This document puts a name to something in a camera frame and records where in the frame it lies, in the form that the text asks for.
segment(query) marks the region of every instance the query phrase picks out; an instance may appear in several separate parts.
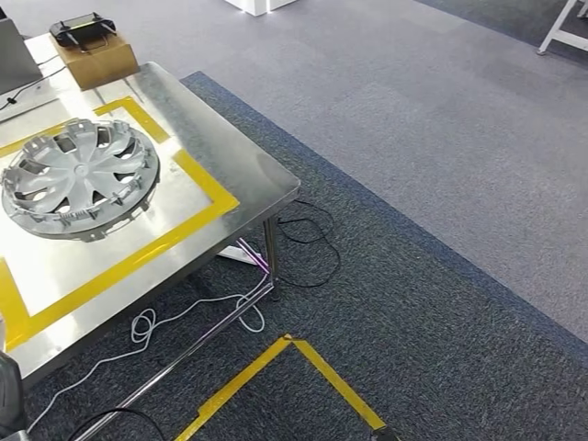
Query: yellow tape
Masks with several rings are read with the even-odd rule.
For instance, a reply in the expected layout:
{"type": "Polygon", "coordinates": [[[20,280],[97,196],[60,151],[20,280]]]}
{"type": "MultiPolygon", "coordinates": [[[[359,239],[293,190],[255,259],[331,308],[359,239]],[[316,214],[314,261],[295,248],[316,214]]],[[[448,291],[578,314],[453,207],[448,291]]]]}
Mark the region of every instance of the yellow tape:
{"type": "Polygon", "coordinates": [[[137,101],[130,96],[117,99],[102,107],[98,107],[94,110],[94,113],[101,116],[120,107],[124,108],[127,113],[140,124],[141,127],[151,135],[151,138],[155,140],[155,142],[161,144],[169,138],[169,135],[168,135],[167,132],[162,129],[161,126],[157,124],[156,121],[152,118],[149,113],[143,110],[143,107],[140,106],[137,101]]]}
{"type": "MultiPolygon", "coordinates": [[[[128,111],[155,141],[162,142],[169,138],[169,135],[165,130],[162,129],[154,119],[137,105],[132,98],[119,99],[99,107],[96,109],[96,113],[97,115],[103,115],[119,107],[123,107],[128,111]]],[[[54,126],[48,132],[38,133],[38,135],[51,131],[58,132],[63,124],[54,126]]],[[[20,148],[25,141],[21,140],[4,147],[0,149],[0,153],[8,154],[5,152],[13,149],[14,145],[17,148],[20,148]]],[[[5,263],[3,266],[0,266],[0,291],[2,291],[2,295],[0,295],[0,311],[5,317],[6,324],[7,350],[11,351],[51,324],[75,311],[88,300],[93,299],[149,261],[186,239],[193,232],[196,232],[205,225],[239,205],[238,200],[220,185],[211,175],[209,175],[205,168],[194,161],[186,151],[180,150],[177,152],[174,156],[174,160],[182,167],[186,174],[204,190],[211,200],[211,205],[32,317],[29,316],[22,297],[10,274],[8,267],[5,263]]]]}
{"type": "Polygon", "coordinates": [[[41,135],[56,135],[61,131],[61,128],[64,126],[65,124],[67,124],[68,122],[72,121],[72,119],[68,119],[66,121],[62,122],[60,124],[57,124],[56,126],[50,127],[48,129],[39,131],[37,133],[35,133],[33,135],[27,136],[26,138],[23,138],[22,140],[19,140],[17,142],[13,142],[12,144],[5,145],[5,147],[0,147],[0,158],[3,158],[8,154],[18,152],[20,148],[22,148],[22,145],[24,144],[26,141],[30,141],[32,138],[35,138],[35,136],[41,136],[41,135]]]}
{"type": "Polygon", "coordinates": [[[319,372],[322,374],[327,381],[331,383],[335,390],[341,394],[346,401],[354,408],[365,423],[371,429],[377,430],[384,427],[386,424],[381,418],[374,412],[365,401],[362,400],[354,390],[351,389],[347,383],[340,378],[334,368],[325,361],[318,352],[305,340],[293,339],[291,335],[286,334],[277,339],[260,356],[246,367],[236,377],[229,381],[222,389],[208,399],[206,402],[199,408],[199,416],[192,424],[181,432],[175,441],[189,441],[191,437],[195,435],[207,421],[212,418],[227,401],[232,398],[236,392],[245,386],[248,381],[252,379],[260,370],[279,356],[290,344],[294,343],[294,347],[300,351],[301,354],[306,357],[309,362],[315,366],[319,372]]]}
{"type": "Polygon", "coordinates": [[[294,344],[372,429],[377,430],[386,425],[365,401],[360,398],[355,390],[351,389],[347,383],[344,382],[343,379],[340,378],[339,374],[335,372],[334,368],[331,367],[328,363],[325,361],[323,357],[320,356],[319,353],[309,345],[308,342],[304,340],[294,340],[294,344]]]}
{"type": "MultiPolygon", "coordinates": [[[[11,350],[12,346],[8,342],[24,337],[21,324],[29,319],[29,313],[22,302],[11,269],[2,257],[0,257],[0,287],[2,288],[0,293],[0,311],[5,320],[6,348],[11,350]]],[[[0,342],[0,349],[2,349],[3,343],[0,342]]]]}
{"type": "Polygon", "coordinates": [[[256,374],[266,366],[269,362],[280,354],[282,351],[286,349],[291,342],[291,338],[291,337],[290,337],[290,335],[285,335],[276,340],[274,344],[255,359],[255,361],[253,363],[246,367],[234,379],[226,383],[224,387],[223,387],[223,389],[219,390],[212,397],[208,399],[199,409],[198,418],[194,420],[193,423],[186,427],[183,432],[181,432],[180,436],[175,439],[175,441],[188,441],[191,437],[194,436],[194,434],[205,425],[205,423],[212,418],[212,415],[217,413],[217,411],[225,405],[227,401],[230,400],[233,395],[238,392],[240,388],[243,387],[245,383],[250,379],[252,379],[256,374]]]}

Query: cardboard box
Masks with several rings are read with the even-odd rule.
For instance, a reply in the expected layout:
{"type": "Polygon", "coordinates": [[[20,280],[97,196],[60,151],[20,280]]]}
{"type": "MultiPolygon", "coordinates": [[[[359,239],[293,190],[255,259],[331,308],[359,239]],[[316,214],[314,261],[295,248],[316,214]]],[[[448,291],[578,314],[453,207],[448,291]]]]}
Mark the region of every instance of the cardboard box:
{"type": "Polygon", "coordinates": [[[54,39],[51,40],[82,90],[105,85],[139,70],[131,45],[120,34],[109,35],[106,42],[97,40],[88,44],[86,52],[79,48],[63,48],[54,39]]]}

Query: silver hubcap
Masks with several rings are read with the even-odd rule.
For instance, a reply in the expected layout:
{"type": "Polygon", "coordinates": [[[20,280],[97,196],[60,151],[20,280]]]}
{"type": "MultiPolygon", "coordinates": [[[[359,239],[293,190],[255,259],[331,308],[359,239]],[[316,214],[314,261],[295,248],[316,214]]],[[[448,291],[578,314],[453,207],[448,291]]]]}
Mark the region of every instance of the silver hubcap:
{"type": "Polygon", "coordinates": [[[3,173],[2,203],[30,232],[91,230],[140,202],[158,168],[151,141],[124,121],[79,119],[26,142],[3,173]]]}

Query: yellow floor tape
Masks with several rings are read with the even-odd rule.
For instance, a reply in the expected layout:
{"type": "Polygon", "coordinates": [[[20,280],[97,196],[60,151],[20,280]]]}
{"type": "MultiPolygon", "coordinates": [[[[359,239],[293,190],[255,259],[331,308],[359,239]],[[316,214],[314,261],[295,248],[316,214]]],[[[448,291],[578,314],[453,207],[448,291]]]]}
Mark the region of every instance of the yellow floor tape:
{"type": "Polygon", "coordinates": [[[202,404],[199,409],[199,417],[186,427],[183,432],[180,434],[180,436],[177,437],[175,441],[189,440],[208,420],[212,418],[213,415],[243,387],[245,383],[252,379],[291,344],[294,344],[294,346],[300,351],[301,354],[306,357],[307,360],[322,374],[323,377],[331,383],[335,390],[341,394],[341,396],[354,408],[356,412],[359,413],[371,429],[377,430],[386,425],[381,418],[370,408],[368,403],[351,389],[347,383],[340,378],[334,368],[325,361],[324,358],[320,356],[320,354],[316,352],[310,344],[305,340],[294,339],[291,335],[286,334],[279,338],[274,344],[271,345],[249,366],[202,404]]]}

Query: white stand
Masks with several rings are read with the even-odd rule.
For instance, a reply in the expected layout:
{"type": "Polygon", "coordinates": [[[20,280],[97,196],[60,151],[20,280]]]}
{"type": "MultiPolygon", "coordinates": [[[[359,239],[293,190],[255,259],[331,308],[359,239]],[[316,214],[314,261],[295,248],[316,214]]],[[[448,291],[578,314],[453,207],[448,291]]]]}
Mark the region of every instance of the white stand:
{"type": "MultiPolygon", "coordinates": [[[[566,20],[568,15],[569,15],[570,11],[571,11],[571,9],[575,5],[575,2],[577,1],[577,0],[568,0],[566,5],[564,6],[563,9],[562,9],[562,12],[556,20],[556,22],[553,23],[553,26],[551,28],[550,33],[548,33],[547,37],[546,37],[545,40],[543,41],[543,43],[537,51],[537,53],[540,55],[545,54],[545,52],[547,50],[547,47],[550,46],[550,43],[551,43],[553,40],[561,41],[562,43],[568,44],[570,46],[574,46],[575,48],[581,49],[583,51],[588,51],[588,39],[585,39],[583,37],[579,37],[577,35],[565,32],[565,30],[561,29],[562,25],[564,24],[564,22],[566,20]]],[[[584,2],[584,5],[582,7],[582,9],[580,11],[580,13],[577,16],[582,18],[584,17],[586,12],[588,12],[588,2],[584,2]]]]}
{"type": "Polygon", "coordinates": [[[239,9],[258,17],[268,12],[285,6],[296,0],[226,0],[231,5],[239,7],[239,9]]]}

